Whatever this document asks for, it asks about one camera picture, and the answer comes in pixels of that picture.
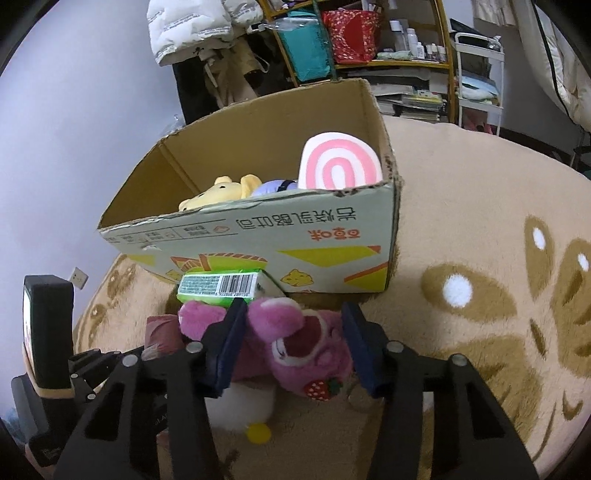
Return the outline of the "white plush toy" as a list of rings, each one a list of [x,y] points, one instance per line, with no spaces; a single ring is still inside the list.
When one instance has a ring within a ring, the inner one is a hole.
[[[209,425],[214,429],[245,433],[250,425],[270,420],[274,401],[274,385],[233,382],[220,397],[205,399]]]

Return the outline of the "green barcode packet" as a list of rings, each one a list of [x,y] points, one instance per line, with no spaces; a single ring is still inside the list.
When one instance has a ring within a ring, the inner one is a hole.
[[[190,272],[178,285],[176,298],[182,304],[197,301],[228,308],[235,298],[250,303],[260,298],[284,297],[283,290],[263,270]]]

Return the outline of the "pink strawberry bear plush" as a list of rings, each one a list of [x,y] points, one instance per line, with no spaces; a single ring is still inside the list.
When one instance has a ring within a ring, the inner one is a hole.
[[[226,319],[242,337],[230,335],[214,357],[215,398],[232,382],[273,377],[287,392],[329,401],[353,372],[339,312],[305,309],[287,297],[235,298],[226,308],[190,300],[178,312],[181,334],[204,346]]]

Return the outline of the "white pink swirl plush pillow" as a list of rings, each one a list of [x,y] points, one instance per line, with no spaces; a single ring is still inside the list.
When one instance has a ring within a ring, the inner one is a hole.
[[[341,132],[312,136],[304,144],[297,188],[346,190],[384,180],[375,150],[365,141]]]

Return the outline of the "yellow ball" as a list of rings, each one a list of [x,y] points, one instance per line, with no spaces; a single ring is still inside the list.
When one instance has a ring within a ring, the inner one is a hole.
[[[264,445],[273,437],[270,427],[266,423],[252,423],[245,430],[245,436],[249,442],[255,445]]]

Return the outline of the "beige patterned carpet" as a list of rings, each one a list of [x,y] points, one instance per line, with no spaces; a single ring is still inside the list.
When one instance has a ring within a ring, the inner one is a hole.
[[[590,181],[487,134],[386,117],[402,175],[389,288],[370,321],[478,369],[541,479],[590,479]],[[172,286],[124,256],[74,330],[75,352],[143,343]],[[365,479],[382,407],[355,381],[328,403],[277,392],[273,439],[214,433],[225,479]]]

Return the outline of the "brown cardboard box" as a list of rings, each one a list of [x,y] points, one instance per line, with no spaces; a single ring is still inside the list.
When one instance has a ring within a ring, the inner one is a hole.
[[[304,144],[341,132],[369,144],[384,180],[294,189],[179,212],[228,176],[296,180]],[[400,178],[370,84],[328,81],[235,104],[159,140],[103,213],[101,237],[171,281],[188,271],[261,269],[287,292],[378,293],[388,284]]]

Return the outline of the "yellow bear plush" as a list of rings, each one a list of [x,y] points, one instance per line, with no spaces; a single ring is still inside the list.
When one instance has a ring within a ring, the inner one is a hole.
[[[262,185],[262,180],[252,174],[242,176],[238,182],[232,181],[228,176],[217,177],[211,188],[197,196],[183,200],[178,205],[178,210],[184,212],[208,205],[249,198]]]

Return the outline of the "purple plush toy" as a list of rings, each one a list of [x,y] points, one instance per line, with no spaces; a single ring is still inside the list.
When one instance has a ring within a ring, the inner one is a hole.
[[[287,190],[297,189],[296,180],[271,180],[264,182],[252,192],[252,197],[266,196],[274,193],[279,193]]]

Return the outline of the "pile of books right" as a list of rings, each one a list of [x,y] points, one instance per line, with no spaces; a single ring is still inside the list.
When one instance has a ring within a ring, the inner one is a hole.
[[[426,68],[394,68],[366,76],[383,115],[440,123],[449,121],[448,76]]]

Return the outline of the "cream folded mattress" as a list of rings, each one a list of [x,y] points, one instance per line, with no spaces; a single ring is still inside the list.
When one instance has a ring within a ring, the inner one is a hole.
[[[534,78],[552,102],[590,131],[590,77],[552,20],[533,1],[514,1],[519,35]]]

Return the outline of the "beige hanging coat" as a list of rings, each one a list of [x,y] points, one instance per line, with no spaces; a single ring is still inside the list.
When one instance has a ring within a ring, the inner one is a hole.
[[[252,51],[245,38],[230,48],[214,50],[204,65],[205,82],[219,108],[259,97],[270,64]]]

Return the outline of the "white rolling cart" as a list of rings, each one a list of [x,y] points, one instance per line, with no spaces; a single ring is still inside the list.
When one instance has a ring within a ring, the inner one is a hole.
[[[504,113],[505,52],[500,37],[457,31],[455,53],[458,125],[499,136]]]

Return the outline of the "wooden bookshelf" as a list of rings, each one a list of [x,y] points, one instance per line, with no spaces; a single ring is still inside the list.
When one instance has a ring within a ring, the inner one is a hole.
[[[295,87],[360,77],[384,113],[450,122],[458,100],[441,1],[263,1]]]

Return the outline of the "red gift bag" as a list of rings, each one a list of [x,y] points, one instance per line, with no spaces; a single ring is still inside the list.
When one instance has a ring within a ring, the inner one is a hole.
[[[332,56],[339,65],[372,61],[378,53],[381,15],[375,11],[338,9],[322,12]]]

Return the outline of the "white puffer jacket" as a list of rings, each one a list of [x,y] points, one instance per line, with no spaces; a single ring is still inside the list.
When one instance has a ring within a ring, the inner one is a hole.
[[[146,20],[154,59],[167,66],[230,48],[263,21],[263,9],[257,1],[151,0]]]

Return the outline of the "teal gift bag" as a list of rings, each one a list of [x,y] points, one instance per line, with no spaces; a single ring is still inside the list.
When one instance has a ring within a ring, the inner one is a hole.
[[[281,20],[290,24],[290,30],[280,30],[279,35],[297,80],[308,82],[327,78],[331,72],[329,52],[318,17],[314,13],[294,11]]]

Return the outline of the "wall socket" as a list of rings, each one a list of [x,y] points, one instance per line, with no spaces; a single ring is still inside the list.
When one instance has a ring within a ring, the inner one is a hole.
[[[88,281],[88,275],[78,267],[75,267],[71,272],[69,281],[75,288],[82,290]]]

